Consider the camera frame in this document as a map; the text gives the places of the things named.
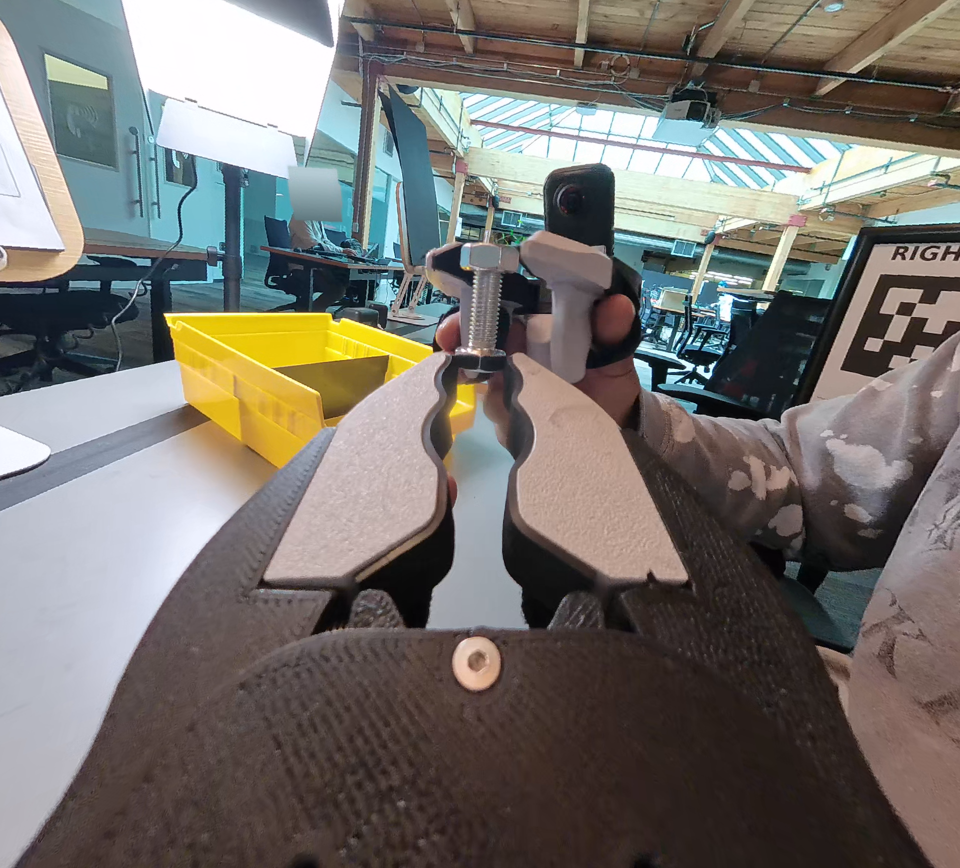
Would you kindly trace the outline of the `black bin divider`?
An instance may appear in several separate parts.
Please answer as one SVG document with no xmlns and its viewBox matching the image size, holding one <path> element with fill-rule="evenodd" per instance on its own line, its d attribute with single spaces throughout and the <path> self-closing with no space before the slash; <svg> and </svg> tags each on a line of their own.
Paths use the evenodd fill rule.
<svg viewBox="0 0 960 868">
<path fill-rule="evenodd" d="M 388 355 L 279 367 L 276 372 L 318 394 L 322 422 L 333 425 L 386 381 Z"/>
</svg>

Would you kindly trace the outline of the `person's right hand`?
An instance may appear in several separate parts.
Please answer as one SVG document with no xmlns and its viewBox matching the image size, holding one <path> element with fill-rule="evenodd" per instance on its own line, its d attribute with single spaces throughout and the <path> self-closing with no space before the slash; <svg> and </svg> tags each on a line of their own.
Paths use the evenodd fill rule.
<svg viewBox="0 0 960 868">
<path fill-rule="evenodd" d="M 591 316 L 593 341 L 608 347 L 618 346 L 630 334 L 637 319 L 637 311 L 630 298 L 615 294 L 594 304 Z M 433 348 L 452 353 L 460 343 L 460 316 L 458 310 L 448 312 L 439 322 Z M 583 379 L 574 385 L 592 399 L 607 415 L 624 427 L 640 397 L 642 387 L 633 358 L 622 358 L 605 367 L 588 369 Z M 506 430 L 509 412 L 502 388 L 502 377 L 492 377 L 484 398 L 486 417 Z"/>
</svg>

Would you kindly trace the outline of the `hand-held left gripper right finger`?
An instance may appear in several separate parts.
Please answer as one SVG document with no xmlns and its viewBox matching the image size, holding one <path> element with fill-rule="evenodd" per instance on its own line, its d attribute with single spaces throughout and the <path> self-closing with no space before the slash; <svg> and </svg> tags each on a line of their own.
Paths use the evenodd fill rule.
<svg viewBox="0 0 960 868">
<path fill-rule="evenodd" d="M 504 565 L 534 610 L 571 593 L 608 602 L 690 574 L 617 421 L 523 353 L 505 370 L 513 457 Z"/>
</svg>

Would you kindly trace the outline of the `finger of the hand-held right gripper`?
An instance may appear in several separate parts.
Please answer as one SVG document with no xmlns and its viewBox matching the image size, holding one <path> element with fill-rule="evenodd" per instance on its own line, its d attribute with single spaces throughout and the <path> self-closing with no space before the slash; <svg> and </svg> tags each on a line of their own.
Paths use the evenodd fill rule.
<svg viewBox="0 0 960 868">
<path fill-rule="evenodd" d="M 462 264 L 464 244 L 448 244 L 430 250 L 425 258 L 427 281 L 438 291 L 472 291 L 473 272 Z"/>
<path fill-rule="evenodd" d="M 610 258 L 605 250 L 548 231 L 523 242 L 520 258 L 551 295 L 548 313 L 526 318 L 526 353 L 565 382 L 581 382 L 593 342 L 594 306 L 610 286 Z"/>
</svg>

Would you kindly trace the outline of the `person's right forearm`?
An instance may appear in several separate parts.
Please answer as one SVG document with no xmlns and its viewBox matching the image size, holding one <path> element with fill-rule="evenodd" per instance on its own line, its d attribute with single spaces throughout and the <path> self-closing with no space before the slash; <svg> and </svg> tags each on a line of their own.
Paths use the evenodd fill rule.
<svg viewBox="0 0 960 868">
<path fill-rule="evenodd" d="M 690 414 L 640 390 L 648 447 L 742 540 L 824 571 L 958 541 L 958 334 L 854 394 L 780 419 Z"/>
</svg>

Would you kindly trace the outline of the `yellow plastic bin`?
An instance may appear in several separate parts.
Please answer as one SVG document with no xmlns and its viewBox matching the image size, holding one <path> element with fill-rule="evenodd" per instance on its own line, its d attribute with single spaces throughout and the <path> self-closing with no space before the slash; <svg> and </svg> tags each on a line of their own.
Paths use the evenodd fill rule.
<svg viewBox="0 0 960 868">
<path fill-rule="evenodd" d="M 406 373 L 430 356 L 428 346 L 329 314 L 172 314 L 167 317 L 185 400 L 214 424 L 261 455 L 286 465 L 324 430 L 346 420 L 346 439 L 332 444 L 334 464 L 377 448 L 411 447 L 431 403 L 414 400 L 431 391 L 435 368 Z M 385 383 L 333 424 L 324 425 L 320 397 L 277 373 L 280 367 L 345 358 L 388 356 Z"/>
</svg>

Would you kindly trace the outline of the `wooden clipboard board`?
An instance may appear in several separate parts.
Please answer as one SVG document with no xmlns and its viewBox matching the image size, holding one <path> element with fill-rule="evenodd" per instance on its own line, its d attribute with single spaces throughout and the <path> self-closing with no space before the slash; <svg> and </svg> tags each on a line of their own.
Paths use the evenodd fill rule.
<svg viewBox="0 0 960 868">
<path fill-rule="evenodd" d="M 77 265 L 85 247 L 85 232 L 18 48 L 5 25 L 1 26 L 1 108 L 2 91 L 22 98 L 22 107 L 14 107 L 13 112 L 28 147 L 41 147 L 44 137 L 48 137 L 52 145 L 53 155 L 42 160 L 38 167 L 65 250 L 4 249 L 1 244 L 2 285 L 37 286 L 63 276 Z"/>
</svg>

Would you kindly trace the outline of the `brown office desk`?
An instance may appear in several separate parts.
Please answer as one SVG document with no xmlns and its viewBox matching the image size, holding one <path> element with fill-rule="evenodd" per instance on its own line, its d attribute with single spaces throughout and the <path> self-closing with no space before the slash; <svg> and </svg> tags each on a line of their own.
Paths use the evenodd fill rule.
<svg viewBox="0 0 960 868">
<path fill-rule="evenodd" d="M 260 251 L 271 255 L 277 259 L 289 262 L 296 266 L 298 270 L 304 270 L 307 273 L 306 294 L 294 298 L 294 310 L 300 312 L 311 312 L 315 309 L 314 281 L 316 270 L 320 267 L 328 267 L 332 270 L 347 272 L 351 283 L 366 283 L 367 290 L 363 305 L 372 300 L 378 290 L 381 282 L 387 279 L 402 279 L 405 269 L 402 264 L 395 263 L 372 263 L 366 261 L 351 261 L 349 259 L 338 258 L 333 254 L 316 254 L 301 250 L 289 250 L 281 247 L 262 246 Z"/>
<path fill-rule="evenodd" d="M 171 361 L 175 357 L 166 321 L 166 315 L 173 312 L 172 284 L 205 283 L 209 269 L 221 261 L 215 247 L 200 249 L 93 228 L 85 234 L 82 257 L 70 272 L 71 281 L 96 282 L 102 291 L 107 291 L 110 283 L 135 282 L 146 273 L 142 283 L 150 294 L 153 362 Z"/>
</svg>

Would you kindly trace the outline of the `ceiling projector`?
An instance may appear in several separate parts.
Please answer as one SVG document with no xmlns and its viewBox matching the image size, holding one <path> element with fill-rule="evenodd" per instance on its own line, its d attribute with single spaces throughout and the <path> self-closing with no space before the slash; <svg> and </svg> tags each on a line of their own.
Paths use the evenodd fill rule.
<svg viewBox="0 0 960 868">
<path fill-rule="evenodd" d="M 713 136 L 721 118 L 717 93 L 701 85 L 689 84 L 671 92 L 650 139 L 698 150 Z"/>
</svg>

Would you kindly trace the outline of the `steel hex bolt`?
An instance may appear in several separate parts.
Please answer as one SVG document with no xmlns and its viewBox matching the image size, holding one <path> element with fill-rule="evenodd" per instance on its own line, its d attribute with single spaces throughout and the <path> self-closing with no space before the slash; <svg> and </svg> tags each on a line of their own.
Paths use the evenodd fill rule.
<svg viewBox="0 0 960 868">
<path fill-rule="evenodd" d="M 507 351 L 498 342 L 504 273 L 493 267 L 471 266 L 468 271 L 472 274 L 471 295 L 461 312 L 461 340 L 453 358 L 462 381 L 480 383 L 506 364 Z"/>
</svg>

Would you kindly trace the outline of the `black and white marker board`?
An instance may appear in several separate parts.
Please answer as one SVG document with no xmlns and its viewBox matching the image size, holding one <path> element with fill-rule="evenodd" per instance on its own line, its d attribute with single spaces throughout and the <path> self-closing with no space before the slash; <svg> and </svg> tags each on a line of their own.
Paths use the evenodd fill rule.
<svg viewBox="0 0 960 868">
<path fill-rule="evenodd" d="M 794 405 L 849 395 L 928 358 L 959 327 L 959 226 L 866 227 L 799 382 Z"/>
</svg>

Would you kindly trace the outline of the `person's spattered grey sweatshirt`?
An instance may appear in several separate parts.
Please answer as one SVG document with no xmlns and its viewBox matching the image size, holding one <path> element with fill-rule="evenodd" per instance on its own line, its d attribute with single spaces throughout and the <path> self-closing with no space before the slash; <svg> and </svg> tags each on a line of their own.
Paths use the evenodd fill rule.
<svg viewBox="0 0 960 868">
<path fill-rule="evenodd" d="M 864 615 L 848 719 L 934 866 L 959 865 L 959 476 L 938 466 Z"/>
</svg>

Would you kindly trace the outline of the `black office chair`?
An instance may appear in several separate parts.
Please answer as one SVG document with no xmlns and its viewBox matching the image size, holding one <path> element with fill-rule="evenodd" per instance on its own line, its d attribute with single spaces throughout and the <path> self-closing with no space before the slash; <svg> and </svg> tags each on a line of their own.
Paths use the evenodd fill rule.
<svg viewBox="0 0 960 868">
<path fill-rule="evenodd" d="M 657 391 L 694 404 L 700 415 L 778 419 L 795 404 L 832 305 L 826 298 L 776 293 L 750 331 L 714 366 L 705 387 L 672 383 Z"/>
<path fill-rule="evenodd" d="M 118 341 L 116 326 L 135 321 L 138 315 L 135 295 L 122 297 L 90 289 L 3 293 L 2 335 L 32 338 L 29 349 L 1 359 L 1 375 L 8 380 L 8 391 L 53 382 L 56 370 L 81 378 L 116 371 L 123 357 L 121 346 L 117 348 L 117 360 L 110 361 L 71 353 L 66 338 L 109 329 Z"/>
</svg>

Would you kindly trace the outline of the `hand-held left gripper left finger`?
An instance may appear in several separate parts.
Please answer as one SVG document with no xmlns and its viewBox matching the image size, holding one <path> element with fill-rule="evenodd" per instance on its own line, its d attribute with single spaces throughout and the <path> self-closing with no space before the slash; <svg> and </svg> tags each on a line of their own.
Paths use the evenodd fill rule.
<svg viewBox="0 0 960 868">
<path fill-rule="evenodd" d="M 428 610 L 453 560 L 448 472 L 457 370 L 437 352 L 360 401 L 264 486 L 278 512 L 264 588 L 391 595 Z"/>
</svg>

